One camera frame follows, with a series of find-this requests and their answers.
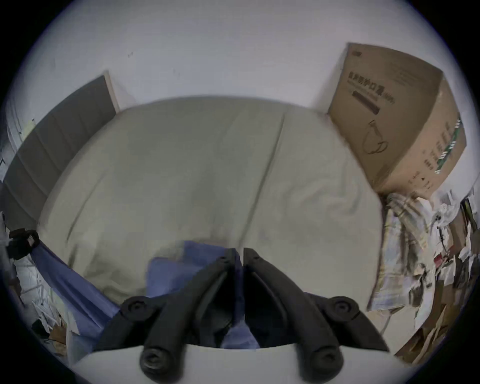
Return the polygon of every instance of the paper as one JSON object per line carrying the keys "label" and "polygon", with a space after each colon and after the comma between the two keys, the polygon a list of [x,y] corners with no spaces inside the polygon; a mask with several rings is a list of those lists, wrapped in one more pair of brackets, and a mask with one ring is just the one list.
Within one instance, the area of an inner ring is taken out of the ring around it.
{"label": "paper", "polygon": [[425,339],[425,342],[423,343],[423,347],[422,347],[419,355],[415,358],[415,360],[412,362],[412,364],[418,364],[420,362],[420,360],[423,358],[423,356],[425,356],[425,353],[427,352],[428,347],[430,346],[430,343],[437,338],[438,332],[440,331],[440,328],[441,328],[442,323],[444,321],[446,308],[447,307],[445,306],[444,310],[442,311],[440,317],[437,320],[437,324],[435,325],[435,328],[432,329],[430,331],[430,333],[428,334],[427,338]]}
{"label": "paper", "polygon": [[456,270],[456,262],[455,258],[453,258],[453,261],[443,267],[440,271],[439,279],[444,281],[444,287],[447,285],[453,284],[454,278],[455,278],[455,270]]}
{"label": "paper", "polygon": [[473,262],[475,261],[475,257],[478,257],[477,255],[470,255],[468,258],[468,279],[470,280],[470,277],[472,276],[472,265]]}
{"label": "paper", "polygon": [[470,224],[470,222],[468,222],[466,245],[465,247],[462,248],[462,250],[460,251],[460,254],[458,255],[458,258],[461,261],[465,261],[467,257],[471,255],[471,250],[472,250],[472,241],[470,240],[471,233],[472,233],[472,225]]}
{"label": "paper", "polygon": [[435,296],[435,284],[432,284],[430,289],[423,292],[422,303],[419,307],[417,315],[415,316],[415,332],[417,332],[423,325],[425,320],[430,316],[433,305],[433,297]]}

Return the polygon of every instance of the white wall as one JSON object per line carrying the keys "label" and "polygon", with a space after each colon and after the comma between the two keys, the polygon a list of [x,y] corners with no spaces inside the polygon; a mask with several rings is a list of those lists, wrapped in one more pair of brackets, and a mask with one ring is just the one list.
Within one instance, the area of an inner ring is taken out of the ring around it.
{"label": "white wall", "polygon": [[326,112],[349,41],[398,49],[445,72],[468,146],[442,188],[466,195],[480,173],[470,93],[442,40],[400,2],[78,1],[24,61],[7,116],[16,117],[9,124],[21,131],[104,70],[121,109],[179,96],[235,95]]}

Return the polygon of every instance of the cardboard box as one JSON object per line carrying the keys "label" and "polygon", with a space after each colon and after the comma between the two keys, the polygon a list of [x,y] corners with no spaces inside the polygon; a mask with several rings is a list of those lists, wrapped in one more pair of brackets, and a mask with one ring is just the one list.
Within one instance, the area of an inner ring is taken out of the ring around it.
{"label": "cardboard box", "polygon": [[442,71],[388,48],[349,45],[329,113],[378,193],[429,198],[467,145]]}

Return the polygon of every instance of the bedsheet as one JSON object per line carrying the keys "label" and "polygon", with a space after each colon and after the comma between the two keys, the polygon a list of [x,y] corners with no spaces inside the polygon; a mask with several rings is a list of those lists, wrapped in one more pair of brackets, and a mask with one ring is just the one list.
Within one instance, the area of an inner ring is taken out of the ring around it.
{"label": "bedsheet", "polygon": [[115,303],[184,240],[254,248],[302,289],[365,309],[380,202],[325,115],[193,97],[123,111],[62,174],[38,233]]}

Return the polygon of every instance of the upholstered headboard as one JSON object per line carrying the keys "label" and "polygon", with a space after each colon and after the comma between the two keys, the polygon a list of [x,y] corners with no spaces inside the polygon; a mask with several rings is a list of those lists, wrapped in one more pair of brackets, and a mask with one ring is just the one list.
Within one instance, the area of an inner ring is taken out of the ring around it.
{"label": "upholstered headboard", "polygon": [[0,210],[10,230],[36,228],[61,173],[117,110],[108,74],[104,74],[72,93],[38,123],[3,180]]}

